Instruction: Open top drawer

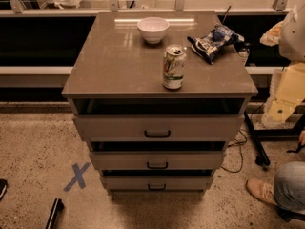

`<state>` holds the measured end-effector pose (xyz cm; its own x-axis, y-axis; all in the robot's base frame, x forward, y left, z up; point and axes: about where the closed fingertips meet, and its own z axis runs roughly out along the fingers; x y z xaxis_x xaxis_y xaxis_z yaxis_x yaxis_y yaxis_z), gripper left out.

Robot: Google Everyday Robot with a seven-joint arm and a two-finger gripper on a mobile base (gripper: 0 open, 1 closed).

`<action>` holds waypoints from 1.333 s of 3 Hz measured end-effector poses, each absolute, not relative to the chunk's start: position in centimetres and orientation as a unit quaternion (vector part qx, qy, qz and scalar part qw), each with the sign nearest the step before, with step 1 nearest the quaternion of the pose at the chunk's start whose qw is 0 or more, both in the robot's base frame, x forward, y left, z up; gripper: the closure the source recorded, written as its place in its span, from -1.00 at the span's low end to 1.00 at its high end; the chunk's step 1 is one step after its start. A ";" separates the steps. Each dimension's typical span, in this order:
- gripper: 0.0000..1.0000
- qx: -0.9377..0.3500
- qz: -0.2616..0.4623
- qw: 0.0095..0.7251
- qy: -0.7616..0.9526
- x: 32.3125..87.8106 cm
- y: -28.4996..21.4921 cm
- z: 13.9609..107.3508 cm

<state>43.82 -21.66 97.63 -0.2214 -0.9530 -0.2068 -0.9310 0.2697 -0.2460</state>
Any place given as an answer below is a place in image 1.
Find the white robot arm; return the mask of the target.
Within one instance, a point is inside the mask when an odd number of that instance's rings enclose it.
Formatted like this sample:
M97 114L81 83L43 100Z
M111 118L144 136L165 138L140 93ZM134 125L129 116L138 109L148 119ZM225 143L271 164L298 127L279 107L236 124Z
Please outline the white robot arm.
M299 0L283 21L265 32L260 43L278 45L279 54L291 61L284 70L274 71L261 118L264 126L275 127L305 99L305 0Z

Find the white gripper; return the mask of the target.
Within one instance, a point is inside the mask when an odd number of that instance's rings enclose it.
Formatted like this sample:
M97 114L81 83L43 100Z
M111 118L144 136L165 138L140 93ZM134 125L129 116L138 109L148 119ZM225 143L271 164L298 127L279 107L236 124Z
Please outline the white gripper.
M305 63L294 62L284 70L275 70L269 93L261 123L275 127L284 123L305 99Z

